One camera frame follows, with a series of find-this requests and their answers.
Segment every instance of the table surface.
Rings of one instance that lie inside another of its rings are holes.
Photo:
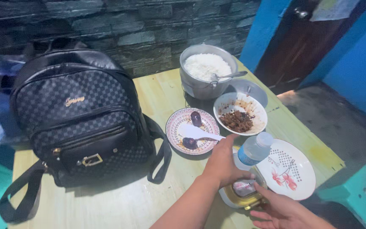
[[[258,84],[268,95],[266,131],[300,149],[310,160],[316,173],[316,187],[323,184],[344,162],[316,135],[303,125],[280,100],[257,79],[241,62],[239,70],[249,73],[242,77]],[[171,114],[186,105],[212,114],[213,102],[190,101],[183,96],[179,69],[134,79],[143,112],[163,129]],[[221,134],[228,134],[224,128]],[[240,137],[240,145],[246,137]],[[157,148],[161,140],[155,141]],[[146,179],[146,172],[137,171],[111,184],[101,187],[63,188],[54,184],[53,177],[45,174],[39,209],[36,216],[10,229],[23,228],[149,228],[200,175],[210,153],[189,157],[172,151],[172,160],[162,184],[155,185]],[[17,179],[38,158],[32,150],[17,151],[13,166],[13,180]],[[26,192],[24,187],[12,198],[17,206]],[[232,209],[217,194],[206,222],[206,228],[253,228],[249,211]]]

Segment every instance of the teal plastic chair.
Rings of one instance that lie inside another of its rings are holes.
[[[343,185],[320,190],[322,201],[334,201],[344,205],[366,227],[366,165]]]

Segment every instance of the door knob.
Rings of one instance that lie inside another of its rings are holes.
[[[294,9],[294,13],[300,18],[300,19],[305,19],[309,13],[307,11],[301,10],[299,7],[296,7]]]

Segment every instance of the bottle cap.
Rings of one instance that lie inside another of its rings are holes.
[[[262,147],[270,147],[273,144],[273,137],[269,133],[261,132],[257,136],[257,144]]]

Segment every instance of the black backpack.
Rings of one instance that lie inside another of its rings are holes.
[[[10,101],[39,161],[1,198],[4,221],[33,217],[30,212],[37,208],[44,173],[53,175],[60,187],[93,185],[153,160],[148,180],[164,180],[172,155],[168,139],[142,114],[134,82],[107,55],[91,49],[49,50],[19,71]],[[156,138],[163,139],[158,154]],[[26,195],[14,209],[8,196],[27,183]]]

